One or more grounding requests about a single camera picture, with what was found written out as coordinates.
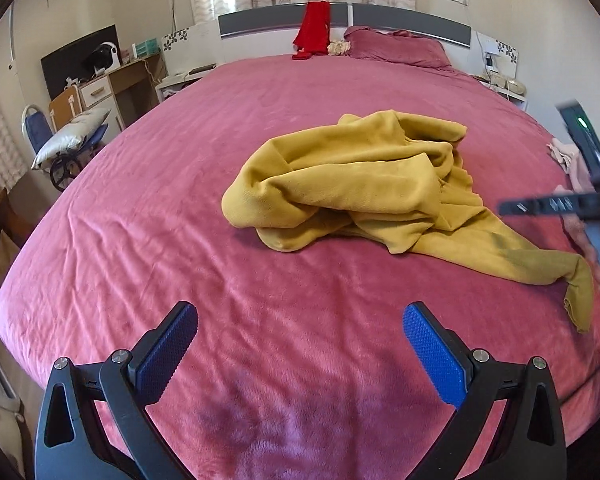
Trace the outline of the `right hand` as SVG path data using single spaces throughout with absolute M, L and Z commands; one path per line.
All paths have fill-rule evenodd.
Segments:
M 585 224 L 576 216 L 562 216 L 562 227 L 564 231 L 582 252 L 584 258 L 591 267 L 594 282 L 600 290 L 600 263 L 598 262 L 597 249 L 592 244 L 588 234 L 585 232 Z

